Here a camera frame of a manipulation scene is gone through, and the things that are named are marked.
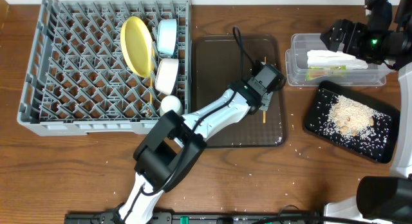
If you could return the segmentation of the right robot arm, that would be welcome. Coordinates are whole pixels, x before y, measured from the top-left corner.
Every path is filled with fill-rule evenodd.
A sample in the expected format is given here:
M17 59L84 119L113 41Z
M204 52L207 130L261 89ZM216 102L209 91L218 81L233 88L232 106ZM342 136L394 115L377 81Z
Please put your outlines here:
M394 14L388 0L364 0L368 23L341 19L320 39L328 50L398 72L400 127L389 176L366 176L356 196L324 206L323 223L411 223L411 0L400 0Z

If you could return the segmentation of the white pink bowl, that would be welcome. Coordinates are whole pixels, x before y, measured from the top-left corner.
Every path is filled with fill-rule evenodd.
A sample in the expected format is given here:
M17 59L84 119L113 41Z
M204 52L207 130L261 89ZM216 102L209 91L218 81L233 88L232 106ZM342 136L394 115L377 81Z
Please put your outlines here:
M177 80L178 68L178 59L162 59L156 75L155 89L165 95L170 95Z

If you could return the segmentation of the wooden chopstick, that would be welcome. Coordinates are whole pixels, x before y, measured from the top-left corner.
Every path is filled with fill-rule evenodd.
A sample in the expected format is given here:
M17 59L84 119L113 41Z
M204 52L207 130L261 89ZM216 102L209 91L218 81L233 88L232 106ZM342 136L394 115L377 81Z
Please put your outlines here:
M154 58L155 57L155 51L153 47L151 48L151 65L150 65L150 73L149 73L149 103L150 105L153 105L153 78L152 78L152 72L154 69Z
M264 63L266 64L267 63L267 58L266 57L264 57ZM263 123L265 124L266 123L266 111L263 111Z

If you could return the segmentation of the pale green plastic cup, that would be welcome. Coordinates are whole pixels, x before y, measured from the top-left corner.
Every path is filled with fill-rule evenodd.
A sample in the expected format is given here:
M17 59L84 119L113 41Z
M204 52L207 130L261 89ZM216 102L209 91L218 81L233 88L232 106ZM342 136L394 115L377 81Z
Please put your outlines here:
M183 114L183 106L178 97L168 95L162 99L160 104L160 115L163 116L168 111L174 111L178 115Z

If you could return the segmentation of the light blue bowl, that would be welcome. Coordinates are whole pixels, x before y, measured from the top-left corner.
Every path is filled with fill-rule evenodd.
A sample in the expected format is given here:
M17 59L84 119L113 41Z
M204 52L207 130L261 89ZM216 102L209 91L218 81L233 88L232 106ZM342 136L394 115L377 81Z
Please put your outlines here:
M176 46L178 25L176 19L161 20L158 26L157 49L160 53L173 55Z

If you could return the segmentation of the green snack wrapper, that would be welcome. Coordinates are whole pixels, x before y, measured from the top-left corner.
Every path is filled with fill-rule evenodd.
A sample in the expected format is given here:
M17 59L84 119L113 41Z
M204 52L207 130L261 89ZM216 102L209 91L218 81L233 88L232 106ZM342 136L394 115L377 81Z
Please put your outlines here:
M312 81L321 77L330 76L330 75L345 75L348 69L346 66L337 66L337 67L309 67L308 71L306 72L306 81Z

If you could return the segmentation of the yellow plastic plate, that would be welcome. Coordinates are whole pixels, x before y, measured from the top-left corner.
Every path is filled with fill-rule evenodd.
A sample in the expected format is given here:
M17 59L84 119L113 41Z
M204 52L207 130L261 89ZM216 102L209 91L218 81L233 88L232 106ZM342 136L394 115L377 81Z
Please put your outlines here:
M141 18L131 16L123 23L120 45L129 69L139 77L150 77L154 51L151 34Z

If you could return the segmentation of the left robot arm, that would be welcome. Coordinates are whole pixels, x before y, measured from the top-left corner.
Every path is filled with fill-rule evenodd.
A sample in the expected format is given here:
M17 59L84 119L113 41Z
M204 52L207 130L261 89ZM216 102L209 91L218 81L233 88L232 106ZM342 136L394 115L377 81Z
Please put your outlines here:
M166 112L133 153L135 184L114 223L148 223L161 195L175 188L192 169L206 141L263 106L264 98L280 90L286 77L271 64L247 80L233 82L211 104L186 115Z

